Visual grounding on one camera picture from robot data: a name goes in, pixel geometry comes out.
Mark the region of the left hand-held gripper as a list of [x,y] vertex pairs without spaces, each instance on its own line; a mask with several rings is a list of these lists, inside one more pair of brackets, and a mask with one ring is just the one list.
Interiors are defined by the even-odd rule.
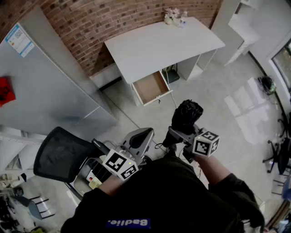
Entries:
[[102,165],[122,181],[127,180],[140,170],[144,162],[145,153],[154,138],[154,129],[151,127],[134,130],[126,135],[122,144],[114,149],[102,146],[106,155]]

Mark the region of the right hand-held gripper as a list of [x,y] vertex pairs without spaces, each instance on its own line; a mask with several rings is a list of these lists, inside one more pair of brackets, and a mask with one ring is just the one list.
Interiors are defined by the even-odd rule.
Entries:
[[199,129],[197,133],[185,134],[179,130],[169,127],[168,133],[173,143],[184,143],[183,156],[189,162],[194,161],[195,155],[210,157],[217,149],[220,136],[205,128]]

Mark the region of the black cloth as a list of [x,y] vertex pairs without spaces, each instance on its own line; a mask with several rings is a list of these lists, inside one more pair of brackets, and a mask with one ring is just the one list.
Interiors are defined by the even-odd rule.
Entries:
[[[185,134],[197,133],[199,127],[195,126],[195,122],[202,116],[203,108],[192,100],[184,100],[175,110],[171,120],[171,127]],[[164,147],[169,147],[174,144],[170,140],[170,135],[167,132],[162,143]]]

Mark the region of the wooden desk drawer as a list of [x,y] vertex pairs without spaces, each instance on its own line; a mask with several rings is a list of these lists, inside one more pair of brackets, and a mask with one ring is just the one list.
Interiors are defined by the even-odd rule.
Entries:
[[157,98],[161,98],[172,92],[161,71],[157,71],[135,81],[132,83],[132,88],[143,106],[149,105],[156,101]]

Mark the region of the person's left forearm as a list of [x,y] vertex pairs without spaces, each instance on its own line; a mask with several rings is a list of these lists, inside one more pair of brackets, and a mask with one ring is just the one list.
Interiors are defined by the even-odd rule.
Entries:
[[127,181],[121,180],[119,177],[115,175],[111,175],[108,179],[106,179],[98,188],[106,193],[109,196],[115,195],[119,189],[126,183]]

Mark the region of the person's right forearm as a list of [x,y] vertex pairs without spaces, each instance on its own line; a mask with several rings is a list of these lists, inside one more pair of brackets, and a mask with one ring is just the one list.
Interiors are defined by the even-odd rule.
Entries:
[[198,162],[209,183],[208,189],[211,189],[215,185],[219,184],[231,174],[231,172],[213,156],[206,157],[195,155],[194,160]]

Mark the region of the white desk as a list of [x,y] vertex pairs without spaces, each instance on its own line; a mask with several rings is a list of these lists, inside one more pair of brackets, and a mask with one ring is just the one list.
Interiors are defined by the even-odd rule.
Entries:
[[183,28],[158,22],[113,37],[105,42],[125,88],[137,106],[132,83],[177,64],[179,77],[199,76],[224,42],[194,17]]

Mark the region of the person's black shoe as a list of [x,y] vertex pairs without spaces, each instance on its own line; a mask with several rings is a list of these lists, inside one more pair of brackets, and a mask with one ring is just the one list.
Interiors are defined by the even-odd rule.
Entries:
[[167,148],[167,157],[176,157],[177,145],[172,144]]

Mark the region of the grey machine with red button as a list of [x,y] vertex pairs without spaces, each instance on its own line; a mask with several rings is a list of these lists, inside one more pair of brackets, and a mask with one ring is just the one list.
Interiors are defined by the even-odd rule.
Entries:
[[99,185],[110,177],[111,173],[102,165],[105,157],[89,158],[82,165],[73,182],[73,187],[81,197],[92,190],[90,183]]

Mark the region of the person's black shirt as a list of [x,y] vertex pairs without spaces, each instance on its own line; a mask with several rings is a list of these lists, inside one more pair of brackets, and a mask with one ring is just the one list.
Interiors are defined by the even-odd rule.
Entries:
[[208,189],[180,158],[152,161],[109,196],[87,192],[61,233],[245,233],[264,217],[254,193],[233,173]]

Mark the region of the black router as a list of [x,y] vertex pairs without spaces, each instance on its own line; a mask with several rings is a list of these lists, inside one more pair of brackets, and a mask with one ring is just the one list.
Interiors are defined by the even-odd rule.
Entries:
[[178,71],[177,64],[167,67],[166,75],[167,75],[167,80],[169,84],[179,80],[180,77],[177,71]]

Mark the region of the white low box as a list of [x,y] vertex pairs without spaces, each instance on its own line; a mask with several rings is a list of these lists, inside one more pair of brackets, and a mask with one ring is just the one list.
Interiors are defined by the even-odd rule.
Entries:
[[101,88],[119,77],[121,77],[120,71],[117,65],[113,63],[90,76],[90,79],[98,88]]

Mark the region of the black mesh office chair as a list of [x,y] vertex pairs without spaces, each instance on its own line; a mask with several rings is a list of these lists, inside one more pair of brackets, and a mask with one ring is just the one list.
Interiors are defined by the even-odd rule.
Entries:
[[39,177],[72,183],[87,159],[102,155],[93,143],[56,127],[42,142],[35,157],[33,173]]

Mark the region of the black swivel chair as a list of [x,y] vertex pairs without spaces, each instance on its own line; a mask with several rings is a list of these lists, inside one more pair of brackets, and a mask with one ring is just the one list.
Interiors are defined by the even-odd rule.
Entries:
[[273,143],[271,140],[268,140],[268,144],[271,144],[273,155],[272,157],[263,160],[263,163],[266,163],[272,160],[272,165],[267,173],[271,173],[272,169],[277,163],[278,171],[280,175],[283,175],[287,168],[291,169],[291,165],[289,166],[289,160],[291,159],[291,139],[285,137],[280,143]]

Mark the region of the grey refrigerator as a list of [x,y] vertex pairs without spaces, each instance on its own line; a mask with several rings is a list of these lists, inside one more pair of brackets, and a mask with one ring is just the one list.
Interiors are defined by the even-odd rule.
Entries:
[[0,107],[0,125],[43,135],[62,127],[83,138],[115,125],[99,88],[41,8],[34,7],[17,23],[35,47],[23,58],[5,39],[0,43],[0,77],[10,77],[16,97]]

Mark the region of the white shelf unit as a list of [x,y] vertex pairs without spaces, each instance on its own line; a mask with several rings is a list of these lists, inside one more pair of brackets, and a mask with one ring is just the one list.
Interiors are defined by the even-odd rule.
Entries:
[[259,5],[260,0],[222,1],[211,28],[225,44],[215,53],[215,58],[221,64],[226,66],[232,63],[259,40],[258,33],[251,26]]

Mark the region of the clear plastic water bottle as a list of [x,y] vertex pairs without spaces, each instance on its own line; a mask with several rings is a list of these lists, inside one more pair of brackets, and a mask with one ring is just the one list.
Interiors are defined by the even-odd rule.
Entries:
[[183,28],[186,24],[186,20],[187,20],[187,17],[188,17],[188,12],[187,11],[184,11],[180,17],[180,21],[179,21],[179,24],[178,26],[180,28]]

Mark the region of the white metal rack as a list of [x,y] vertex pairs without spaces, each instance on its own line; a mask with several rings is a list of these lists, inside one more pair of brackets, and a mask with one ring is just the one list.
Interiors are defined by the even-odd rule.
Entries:
[[20,175],[32,170],[46,136],[0,125],[0,174]]

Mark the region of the white vase with flowers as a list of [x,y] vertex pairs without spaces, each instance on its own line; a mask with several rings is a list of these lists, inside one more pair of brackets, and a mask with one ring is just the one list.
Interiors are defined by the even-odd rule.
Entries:
[[170,25],[175,22],[175,20],[178,18],[180,15],[180,10],[178,8],[172,8],[169,7],[165,10],[165,17],[164,17],[164,22],[167,25]]

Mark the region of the window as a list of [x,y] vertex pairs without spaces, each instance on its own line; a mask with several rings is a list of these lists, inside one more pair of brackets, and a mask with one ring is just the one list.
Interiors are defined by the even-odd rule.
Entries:
[[291,95],[291,38],[270,54],[271,66],[284,90]]

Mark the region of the grey chair with black legs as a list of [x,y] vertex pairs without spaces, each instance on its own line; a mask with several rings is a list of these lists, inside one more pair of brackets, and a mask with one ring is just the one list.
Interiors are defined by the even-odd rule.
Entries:
[[[49,201],[48,198],[43,199],[41,196],[34,198],[26,198],[23,196],[13,196],[12,199],[22,204],[24,207],[28,208],[30,214],[38,220],[44,220],[55,216],[55,213],[51,213],[46,207],[46,202]],[[41,211],[39,205],[43,204],[46,210]]]

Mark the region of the red paper decoration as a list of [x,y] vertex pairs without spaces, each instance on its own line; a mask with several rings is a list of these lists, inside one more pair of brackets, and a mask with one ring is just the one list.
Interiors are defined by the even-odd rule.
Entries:
[[0,107],[16,99],[9,76],[0,77]]

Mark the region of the cluttered black equipment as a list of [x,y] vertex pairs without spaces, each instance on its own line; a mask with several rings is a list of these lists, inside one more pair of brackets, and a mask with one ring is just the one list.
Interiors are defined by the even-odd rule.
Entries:
[[16,201],[15,197],[21,197],[22,187],[15,187],[11,184],[6,175],[0,175],[0,226],[4,232],[25,233],[25,216],[22,205]]

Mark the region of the blue white label sticker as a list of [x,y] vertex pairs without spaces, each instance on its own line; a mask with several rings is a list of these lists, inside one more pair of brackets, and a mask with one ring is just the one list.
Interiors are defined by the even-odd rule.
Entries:
[[5,41],[23,58],[35,47],[18,23],[7,34]]

